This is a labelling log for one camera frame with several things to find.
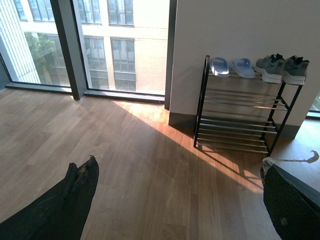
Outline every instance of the floor-to-ceiling window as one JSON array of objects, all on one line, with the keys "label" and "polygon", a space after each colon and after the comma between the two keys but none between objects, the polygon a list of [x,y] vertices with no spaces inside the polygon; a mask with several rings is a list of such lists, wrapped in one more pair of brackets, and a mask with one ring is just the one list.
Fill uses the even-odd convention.
[{"label": "floor-to-ceiling window", "polygon": [[69,87],[50,0],[1,0],[0,50],[13,82]]},{"label": "floor-to-ceiling window", "polygon": [[[73,1],[82,26],[83,64],[77,65],[77,71],[85,69],[89,90],[165,94],[169,3]],[[50,0],[1,0],[0,10],[0,50],[8,53],[5,65],[12,81],[70,87],[67,70],[74,66],[66,67],[68,50],[62,46],[67,44],[61,46],[54,19],[63,11],[53,9]]]},{"label": "floor-to-ceiling window", "polygon": [[316,96],[311,108],[310,112],[317,113],[317,115],[320,117],[320,92]]},{"label": "floor-to-ceiling window", "polygon": [[[170,1],[78,0],[78,3],[85,36],[83,55],[89,68],[88,88],[164,95]],[[87,36],[101,39],[95,58],[100,68],[99,79],[90,64]]]}]

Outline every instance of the wooden floor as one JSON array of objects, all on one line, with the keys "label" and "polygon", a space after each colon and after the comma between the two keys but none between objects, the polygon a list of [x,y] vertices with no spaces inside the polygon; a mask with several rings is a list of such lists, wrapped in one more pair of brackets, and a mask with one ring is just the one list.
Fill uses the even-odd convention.
[{"label": "wooden floor", "polygon": [[[94,155],[100,174],[82,240],[279,240],[263,203],[266,156],[198,150],[168,118],[163,105],[1,90],[0,222]],[[306,120],[272,156],[311,157],[319,129]]]}]

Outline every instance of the gray sneaker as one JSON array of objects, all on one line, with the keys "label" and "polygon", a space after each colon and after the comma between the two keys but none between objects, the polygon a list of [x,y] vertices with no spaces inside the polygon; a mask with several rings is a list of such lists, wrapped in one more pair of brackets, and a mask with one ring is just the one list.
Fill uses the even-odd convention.
[{"label": "gray sneaker", "polygon": [[256,61],[255,71],[262,75],[266,83],[280,84],[284,71],[285,60],[280,54],[272,54]]},{"label": "gray sneaker", "polygon": [[304,85],[307,76],[308,60],[303,57],[292,56],[285,60],[282,79],[287,84]]}]

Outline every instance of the shoe rack shelf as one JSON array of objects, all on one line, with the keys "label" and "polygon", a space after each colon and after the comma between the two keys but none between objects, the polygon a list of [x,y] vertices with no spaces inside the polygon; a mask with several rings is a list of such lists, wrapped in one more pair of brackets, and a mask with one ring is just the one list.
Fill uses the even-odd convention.
[{"label": "shoe rack shelf", "polygon": [[[220,79],[220,77],[214,76],[210,70],[210,56],[207,55],[204,61],[193,146],[207,146],[213,149],[245,151],[270,156],[302,89],[302,85],[296,86],[293,98],[290,103],[287,103],[282,97],[286,87],[285,82],[281,84],[278,92],[274,95],[243,90],[207,88],[208,79],[213,81],[212,84],[214,85],[217,78]],[[235,73],[230,73],[228,78],[241,81],[241,77]],[[257,73],[256,78],[250,80],[261,81],[261,75]],[[263,109],[267,114],[252,115],[227,110],[235,108]],[[275,111],[285,112],[281,124],[276,124],[273,119]]]}]

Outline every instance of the slipper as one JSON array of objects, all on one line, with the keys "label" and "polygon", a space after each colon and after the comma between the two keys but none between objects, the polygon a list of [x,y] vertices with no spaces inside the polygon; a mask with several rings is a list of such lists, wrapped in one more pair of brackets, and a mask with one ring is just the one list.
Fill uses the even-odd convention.
[{"label": "slipper", "polygon": [[212,73],[218,77],[229,77],[229,65],[227,60],[222,57],[215,57],[210,60]]},{"label": "slipper", "polygon": [[253,79],[256,76],[255,71],[251,67],[251,62],[247,58],[234,59],[229,65],[240,77]]}]

